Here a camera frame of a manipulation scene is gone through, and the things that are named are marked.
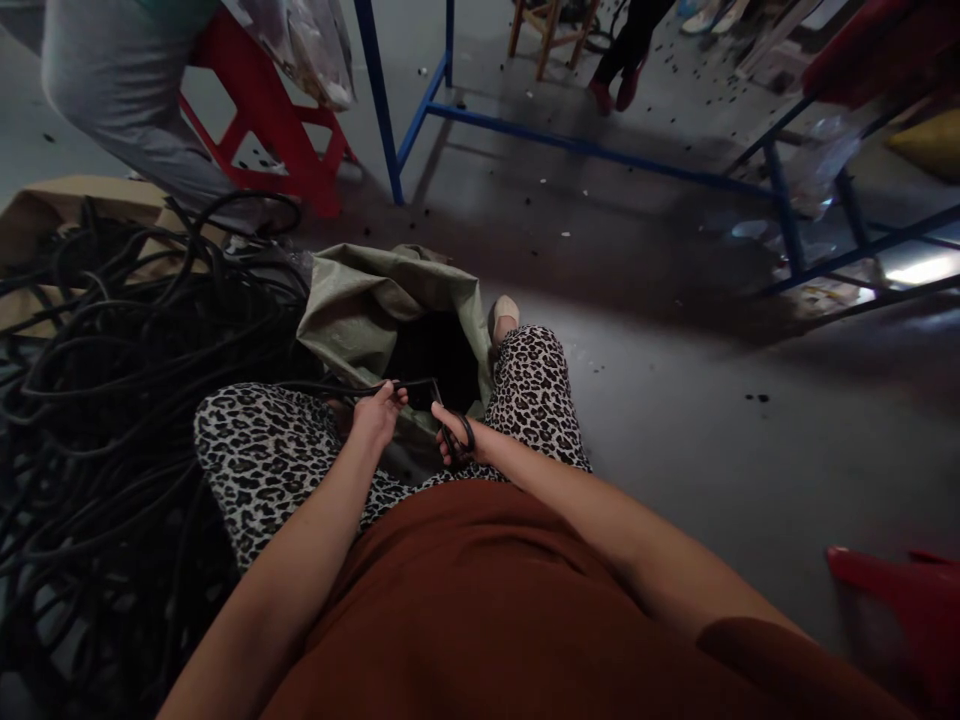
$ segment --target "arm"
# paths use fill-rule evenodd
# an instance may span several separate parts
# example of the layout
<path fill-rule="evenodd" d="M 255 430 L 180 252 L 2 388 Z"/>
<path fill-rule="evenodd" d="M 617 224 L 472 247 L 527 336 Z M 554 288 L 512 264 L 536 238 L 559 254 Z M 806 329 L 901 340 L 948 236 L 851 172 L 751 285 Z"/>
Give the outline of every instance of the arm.
<path fill-rule="evenodd" d="M 323 482 L 243 576 L 183 669 L 158 720 L 259 716 L 316 621 L 357 533 L 406 390 L 386 383 L 357 404 Z"/>
<path fill-rule="evenodd" d="M 459 420 L 434 403 L 434 416 L 466 442 Z M 541 455 L 470 421 L 477 462 L 557 512 L 616 568 L 659 622 L 691 640 L 717 620 L 766 620 L 804 635 L 720 558 L 649 508 L 595 475 Z M 448 449 L 441 444 L 444 462 Z"/>

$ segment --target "yellow bag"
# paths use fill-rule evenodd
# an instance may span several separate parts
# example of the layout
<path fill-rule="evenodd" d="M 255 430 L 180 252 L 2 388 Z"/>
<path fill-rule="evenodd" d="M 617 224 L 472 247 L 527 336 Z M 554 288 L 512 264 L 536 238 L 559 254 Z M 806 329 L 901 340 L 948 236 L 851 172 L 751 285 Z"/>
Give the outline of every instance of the yellow bag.
<path fill-rule="evenodd" d="M 944 182 L 960 183 L 960 110 L 948 110 L 899 132 L 887 146 Z"/>

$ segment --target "blue metal frame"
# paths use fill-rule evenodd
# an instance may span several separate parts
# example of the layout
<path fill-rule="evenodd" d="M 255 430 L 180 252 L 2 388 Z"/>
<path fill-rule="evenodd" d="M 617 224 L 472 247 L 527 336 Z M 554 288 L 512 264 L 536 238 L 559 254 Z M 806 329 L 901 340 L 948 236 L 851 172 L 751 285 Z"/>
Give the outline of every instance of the blue metal frame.
<path fill-rule="evenodd" d="M 480 113 L 461 110 L 450 105 L 438 103 L 434 100 L 437 91 L 440 88 L 441 79 L 447 87 L 453 86 L 453 25 L 454 25 L 454 2 L 455 0 L 446 0 L 446 26 L 445 26 L 445 50 L 440 59 L 436 70 L 427 86 L 427 90 L 414 113 L 410 127 L 407 129 L 400 143 L 399 152 L 395 149 L 393 127 L 390 123 L 390 106 L 387 101 L 387 92 L 383 78 L 383 66 L 380 61 L 380 47 L 377 42 L 376 22 L 373 16 L 371 0 L 354 0 L 357 10 L 357 19 L 360 25 L 360 39 L 363 43 L 363 50 L 367 60 L 367 71 L 370 75 L 370 85 L 373 90 L 374 107 L 377 111 L 377 120 L 380 125 L 380 138 L 383 142 L 383 152 L 387 161 L 387 174 L 390 177 L 390 188 L 393 192 L 393 201 L 397 205 L 404 204 L 403 186 L 400 182 L 400 173 L 403 171 L 407 160 L 410 157 L 410 151 L 420 129 L 423 127 L 423 121 L 427 115 L 435 115 L 446 120 L 474 125 L 476 127 L 486 128 L 494 132 L 512 135 L 522 140 L 532 140 L 544 145 L 558 147 L 568 152 L 587 155 L 590 157 L 612 160 L 613 162 L 635 167 L 648 172 L 659 173 L 668 177 L 689 182 L 698 183 L 718 190 L 727 190 L 730 192 L 739 192 L 745 195 L 764 198 L 771 201 L 777 209 L 780 216 L 780 227 L 783 233 L 784 247 L 787 251 L 787 262 L 790 267 L 790 277 L 781 282 L 775 283 L 763 291 L 764 295 L 772 295 L 783 292 L 792 287 L 796 287 L 810 280 L 821 277 L 827 273 L 861 260 L 865 257 L 872 257 L 878 252 L 888 250 L 900 243 L 909 240 L 918 240 L 939 247 L 946 247 L 954 250 L 960 250 L 960 244 L 951 243 L 948 240 L 931 238 L 928 233 L 932 233 L 944 225 L 960 220 L 960 204 L 952 208 L 937 213 L 926 220 L 914 223 L 906 228 L 889 228 L 879 223 L 867 222 L 860 210 L 859 202 L 853 188 L 852 180 L 846 170 L 841 172 L 836 180 L 837 195 L 843 205 L 847 221 L 850 224 L 851 232 L 857 243 L 856 250 L 845 253 L 839 257 L 820 263 L 812 268 L 806 267 L 803 257 L 803 245 L 800 241 L 800 229 L 797 223 L 796 215 L 790 203 L 790 193 L 786 180 L 783 175 L 783 167 L 780 162 L 780 156 L 777 152 L 777 136 L 792 120 L 808 108 L 819 95 L 826 89 L 826 85 L 814 88 L 809 96 L 800 100 L 790 110 L 788 110 L 773 127 L 770 128 L 761 138 L 751 145 L 744 153 L 737 158 L 731 168 L 724 174 L 694 172 L 682 168 L 665 165 L 647 158 L 636 155 L 627 155 L 625 153 L 608 150 L 585 140 L 577 138 L 554 135 L 539 130 L 519 125 L 517 123 L 501 120 L 500 118 L 483 115 Z M 902 21 L 906 15 L 912 11 L 912 7 L 904 11 L 896 18 L 888 19 L 880 27 L 873 38 L 873 42 L 879 42 L 888 32 Z M 864 46 L 855 48 L 859 54 L 864 50 Z M 865 128 L 863 136 L 876 132 L 883 127 L 889 120 L 899 114 L 905 108 L 897 108 L 897 112 L 885 113 L 876 121 Z M 750 185 L 729 177 L 730 173 L 747 162 L 756 152 L 762 150 L 766 159 L 767 169 L 770 172 L 770 190 L 755 185 Z M 870 241 L 870 231 L 886 232 L 886 235 Z"/>

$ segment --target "cardboard box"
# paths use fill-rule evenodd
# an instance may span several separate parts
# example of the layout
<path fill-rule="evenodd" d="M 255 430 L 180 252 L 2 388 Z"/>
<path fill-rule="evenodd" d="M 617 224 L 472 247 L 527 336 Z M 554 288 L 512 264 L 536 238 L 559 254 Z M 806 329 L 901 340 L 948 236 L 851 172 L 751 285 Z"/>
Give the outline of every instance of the cardboard box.
<path fill-rule="evenodd" d="M 103 217 L 133 220 L 146 226 L 157 225 L 175 232 L 183 230 L 177 216 L 164 206 L 163 199 L 166 194 L 150 183 L 74 175 L 28 185 L 16 194 L 0 214 L 0 277 L 10 274 L 10 266 L 19 265 L 33 257 L 38 238 L 55 231 L 61 225 L 78 222 L 84 197 L 95 201 L 97 212 Z M 225 236 L 223 231 L 211 226 L 207 226 L 203 234 L 218 245 Z M 141 257 L 172 247 L 175 245 L 150 239 L 144 245 Z M 143 282 L 155 279 L 175 273 L 180 267 L 178 259 L 167 258 L 145 265 L 137 271 L 132 280 Z M 198 272 L 206 270 L 200 263 L 195 263 L 194 268 Z M 53 305 L 63 302 L 57 288 L 41 285 L 40 289 Z M 0 297 L 0 329 L 27 320 L 42 309 L 40 301 L 29 290 L 15 290 Z M 49 338 L 53 337 L 54 333 L 53 323 L 47 321 L 34 325 L 21 334 Z"/>

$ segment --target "hand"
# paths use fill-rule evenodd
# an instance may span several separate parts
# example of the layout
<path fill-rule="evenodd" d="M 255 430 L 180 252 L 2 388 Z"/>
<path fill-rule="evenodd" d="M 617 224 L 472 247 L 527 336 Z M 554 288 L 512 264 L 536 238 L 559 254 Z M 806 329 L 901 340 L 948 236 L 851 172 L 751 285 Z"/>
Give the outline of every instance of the hand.
<path fill-rule="evenodd" d="M 376 395 L 362 398 L 353 410 L 351 438 L 369 443 L 376 451 L 383 449 L 393 439 L 397 415 L 407 404 L 407 389 L 393 391 L 393 382 L 385 380 Z"/>
<path fill-rule="evenodd" d="M 463 423 L 460 422 L 460 419 L 456 415 L 444 408 L 438 402 L 434 402 L 430 406 L 430 412 L 433 413 L 433 416 L 437 420 L 446 425 L 447 430 L 449 430 L 451 434 L 457 438 L 461 445 L 466 447 L 467 433 L 463 429 Z M 490 447 L 490 439 L 491 435 L 497 434 L 497 431 L 492 430 L 483 423 L 479 423 L 471 418 L 467 418 L 467 422 L 470 423 L 470 429 L 473 430 L 473 459 L 481 465 L 489 465 L 490 457 L 488 450 Z M 440 454 L 443 456 L 443 464 L 452 464 L 453 459 L 450 456 L 451 450 L 447 447 L 447 443 L 443 439 L 443 431 L 437 433 L 437 444 L 440 446 Z"/>

